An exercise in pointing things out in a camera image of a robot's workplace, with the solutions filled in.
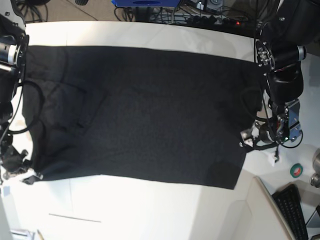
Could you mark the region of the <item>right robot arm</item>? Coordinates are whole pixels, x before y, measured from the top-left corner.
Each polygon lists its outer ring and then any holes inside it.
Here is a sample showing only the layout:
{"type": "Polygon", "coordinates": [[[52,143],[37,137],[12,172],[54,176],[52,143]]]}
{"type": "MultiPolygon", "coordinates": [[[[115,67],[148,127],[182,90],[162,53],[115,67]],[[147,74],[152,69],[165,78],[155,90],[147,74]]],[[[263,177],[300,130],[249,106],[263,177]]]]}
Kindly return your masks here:
{"type": "Polygon", "coordinates": [[[27,150],[18,152],[13,146],[13,136],[27,132],[31,124],[21,130],[10,130],[18,113],[13,109],[12,99],[17,88],[25,85],[26,54],[29,35],[25,23],[13,10],[0,12],[0,165],[5,169],[1,179],[8,180],[24,174],[31,167],[25,160],[27,150]]]}

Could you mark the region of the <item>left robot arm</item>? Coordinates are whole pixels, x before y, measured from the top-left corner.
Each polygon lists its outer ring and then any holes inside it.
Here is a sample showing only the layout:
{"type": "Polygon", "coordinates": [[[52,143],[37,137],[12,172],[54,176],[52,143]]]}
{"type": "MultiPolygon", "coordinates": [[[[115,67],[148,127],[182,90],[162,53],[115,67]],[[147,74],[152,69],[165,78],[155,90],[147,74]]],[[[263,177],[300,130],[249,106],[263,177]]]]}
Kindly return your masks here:
{"type": "Polygon", "coordinates": [[[260,87],[243,91],[267,93],[270,108],[266,118],[254,117],[255,123],[241,132],[241,145],[249,151],[263,151],[285,146],[303,138],[299,121],[299,97],[304,90],[301,63],[307,56],[306,46],[320,33],[318,0],[276,0],[270,14],[256,29],[254,60],[262,70],[260,87]]]}

